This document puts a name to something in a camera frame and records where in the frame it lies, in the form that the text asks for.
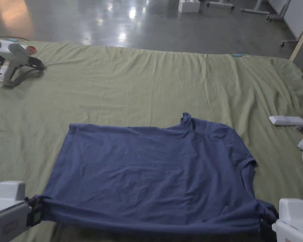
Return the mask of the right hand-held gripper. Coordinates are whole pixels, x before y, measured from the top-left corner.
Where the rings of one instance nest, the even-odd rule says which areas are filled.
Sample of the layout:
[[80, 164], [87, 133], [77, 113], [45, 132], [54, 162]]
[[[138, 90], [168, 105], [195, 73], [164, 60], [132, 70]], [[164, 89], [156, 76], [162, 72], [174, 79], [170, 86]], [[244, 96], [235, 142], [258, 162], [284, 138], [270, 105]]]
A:
[[303, 242], [303, 200], [280, 199], [279, 213], [273, 205], [266, 207], [261, 228], [272, 228], [277, 242]]

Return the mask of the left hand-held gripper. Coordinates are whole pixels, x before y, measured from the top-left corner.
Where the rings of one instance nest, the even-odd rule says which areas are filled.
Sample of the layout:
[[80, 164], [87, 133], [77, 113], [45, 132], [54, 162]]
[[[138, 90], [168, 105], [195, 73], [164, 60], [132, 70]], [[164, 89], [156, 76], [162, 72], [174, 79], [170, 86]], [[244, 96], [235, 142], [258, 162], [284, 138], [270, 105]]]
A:
[[25, 197], [23, 181], [0, 183], [0, 242], [10, 242], [41, 223], [42, 198]]

